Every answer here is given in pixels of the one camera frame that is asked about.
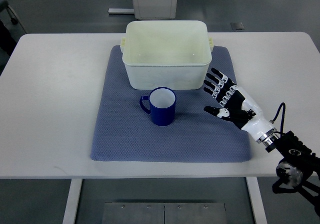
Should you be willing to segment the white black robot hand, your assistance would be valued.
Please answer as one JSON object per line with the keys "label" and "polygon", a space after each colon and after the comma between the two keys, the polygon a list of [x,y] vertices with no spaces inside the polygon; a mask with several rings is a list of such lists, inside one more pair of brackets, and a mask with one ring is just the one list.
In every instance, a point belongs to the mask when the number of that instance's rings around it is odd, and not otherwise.
{"label": "white black robot hand", "polygon": [[203,90],[210,94],[212,98],[221,101],[222,108],[204,107],[204,111],[223,119],[233,122],[239,129],[248,132],[252,138],[263,144],[272,144],[278,139],[276,128],[268,121],[262,109],[242,88],[236,85],[229,77],[215,68],[206,76],[212,82],[204,80]]}

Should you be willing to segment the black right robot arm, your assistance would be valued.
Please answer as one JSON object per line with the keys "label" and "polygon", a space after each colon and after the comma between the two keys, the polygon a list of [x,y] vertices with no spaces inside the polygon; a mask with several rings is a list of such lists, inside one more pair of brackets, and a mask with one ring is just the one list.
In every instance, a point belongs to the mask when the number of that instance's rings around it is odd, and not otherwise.
{"label": "black right robot arm", "polygon": [[267,152],[277,150],[283,159],[276,167],[278,180],[273,184],[275,194],[299,193],[320,213],[320,188],[308,181],[313,174],[320,173],[320,159],[311,149],[289,131],[274,127],[273,120],[267,120],[257,103],[229,77],[211,68],[204,80],[204,91],[215,99],[220,107],[204,107],[204,111],[222,120],[232,122],[240,130],[246,131],[257,142],[265,146]]}

